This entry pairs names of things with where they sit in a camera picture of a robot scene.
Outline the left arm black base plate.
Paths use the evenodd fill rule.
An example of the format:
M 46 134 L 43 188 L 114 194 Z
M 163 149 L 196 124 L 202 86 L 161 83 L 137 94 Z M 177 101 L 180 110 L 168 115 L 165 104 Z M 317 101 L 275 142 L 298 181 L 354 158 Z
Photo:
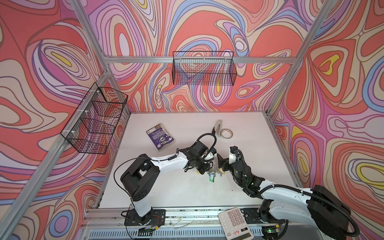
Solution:
M 149 211 L 144 217 L 140 217 L 135 209 L 121 212 L 121 216 L 125 219 L 125 226 L 151 226 L 160 227 L 165 223 L 166 210 L 154 209 Z

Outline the large keyring with coloured keys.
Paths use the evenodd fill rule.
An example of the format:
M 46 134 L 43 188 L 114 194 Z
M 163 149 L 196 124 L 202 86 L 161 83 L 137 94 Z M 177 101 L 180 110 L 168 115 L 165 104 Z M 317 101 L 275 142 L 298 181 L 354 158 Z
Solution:
M 219 167 L 211 168 L 208 171 L 209 181 L 211 183 L 214 183 L 215 182 L 215 178 L 217 176 L 222 177 L 224 174 L 225 174 L 225 172 L 221 168 L 219 168 Z

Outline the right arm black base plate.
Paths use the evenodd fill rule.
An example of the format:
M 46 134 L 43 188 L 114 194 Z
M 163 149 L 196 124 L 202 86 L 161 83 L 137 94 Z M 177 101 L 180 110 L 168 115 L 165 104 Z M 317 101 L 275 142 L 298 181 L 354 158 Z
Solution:
M 285 220 L 277 220 L 269 214 L 260 214 L 258 208 L 240 208 L 247 224 L 284 224 Z

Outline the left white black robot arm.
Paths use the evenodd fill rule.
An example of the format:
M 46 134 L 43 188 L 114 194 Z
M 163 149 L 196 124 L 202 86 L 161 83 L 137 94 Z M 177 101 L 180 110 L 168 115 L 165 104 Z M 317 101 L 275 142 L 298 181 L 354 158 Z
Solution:
M 174 170 L 197 170 L 201 175 L 210 171 L 217 157 L 215 145 L 217 137 L 213 133 L 205 133 L 188 148 L 177 149 L 175 154 L 164 157 L 149 157 L 142 154 L 133 162 L 120 177 L 120 188 L 129 195 L 134 210 L 141 219 L 153 210 L 148 194 L 157 178 Z

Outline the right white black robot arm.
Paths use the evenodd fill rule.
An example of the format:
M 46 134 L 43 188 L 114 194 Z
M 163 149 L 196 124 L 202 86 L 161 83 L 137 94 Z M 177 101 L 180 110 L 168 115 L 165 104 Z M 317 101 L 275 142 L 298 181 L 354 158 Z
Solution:
M 219 168 L 230 172 L 234 182 L 248 197 L 263 201 L 259 216 L 264 222 L 275 219 L 312 225 L 334 240 L 360 235 L 351 209 L 327 188 L 320 185 L 294 188 L 257 177 L 236 146 L 230 148 L 228 158 L 221 155 L 217 158 Z

